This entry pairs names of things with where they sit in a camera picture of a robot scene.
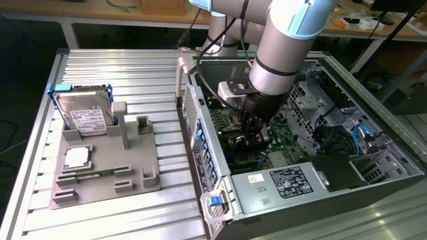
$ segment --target hard drive label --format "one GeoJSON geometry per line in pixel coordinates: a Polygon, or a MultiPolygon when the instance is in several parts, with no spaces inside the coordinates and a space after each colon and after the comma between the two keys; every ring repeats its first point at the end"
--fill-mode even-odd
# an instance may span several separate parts
{"type": "Polygon", "coordinates": [[[300,166],[270,172],[281,197],[288,199],[314,192],[300,166]]]}
{"type": "Polygon", "coordinates": [[[107,129],[102,109],[70,111],[70,114],[81,132],[93,132],[107,129]]]}

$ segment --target floor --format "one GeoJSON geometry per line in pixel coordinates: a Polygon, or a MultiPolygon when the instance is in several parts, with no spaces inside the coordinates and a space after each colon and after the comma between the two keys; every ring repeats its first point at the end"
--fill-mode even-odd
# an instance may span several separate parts
{"type": "MultiPolygon", "coordinates": [[[[0,152],[31,135],[41,99],[58,48],[67,42],[59,24],[0,19],[0,152]]],[[[185,29],[77,24],[81,47],[86,49],[173,49],[185,29]]],[[[193,30],[187,47],[202,46],[207,30],[193,30]]],[[[320,37],[313,50],[328,50],[349,66],[366,45],[354,39],[320,37]]],[[[0,219],[13,192],[27,143],[0,154],[0,219]]]]}

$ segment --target white label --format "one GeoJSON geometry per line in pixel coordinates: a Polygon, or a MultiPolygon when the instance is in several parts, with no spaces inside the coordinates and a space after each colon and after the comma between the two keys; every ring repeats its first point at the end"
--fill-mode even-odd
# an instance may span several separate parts
{"type": "Polygon", "coordinates": [[[66,165],[70,168],[82,167],[89,162],[90,150],[86,147],[75,147],[67,151],[66,165]]]}
{"type": "Polygon", "coordinates": [[[70,114],[74,120],[74,124],[82,133],[107,129],[103,110],[91,109],[70,111],[70,114]]]}
{"type": "Polygon", "coordinates": [[[252,184],[265,181],[264,174],[250,175],[250,176],[248,176],[248,178],[249,178],[249,182],[250,182],[252,184]]]}

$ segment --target metal slats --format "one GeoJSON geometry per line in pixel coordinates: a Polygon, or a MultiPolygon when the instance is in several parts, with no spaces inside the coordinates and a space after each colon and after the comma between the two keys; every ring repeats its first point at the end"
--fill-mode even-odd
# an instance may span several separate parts
{"type": "Polygon", "coordinates": [[[155,133],[162,189],[141,195],[49,209],[65,122],[54,112],[23,231],[37,239],[205,239],[175,105],[175,51],[71,51],[65,83],[106,83],[129,102],[126,122],[149,116],[155,133]]]}

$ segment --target hard drive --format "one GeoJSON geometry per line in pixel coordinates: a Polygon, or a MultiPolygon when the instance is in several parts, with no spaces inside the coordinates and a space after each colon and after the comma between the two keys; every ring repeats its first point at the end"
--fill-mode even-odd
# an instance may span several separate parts
{"type": "Polygon", "coordinates": [[[47,93],[59,109],[67,130],[79,130],[82,136],[107,133],[117,124],[113,114],[111,85],[73,86],[58,84],[47,93]]]}

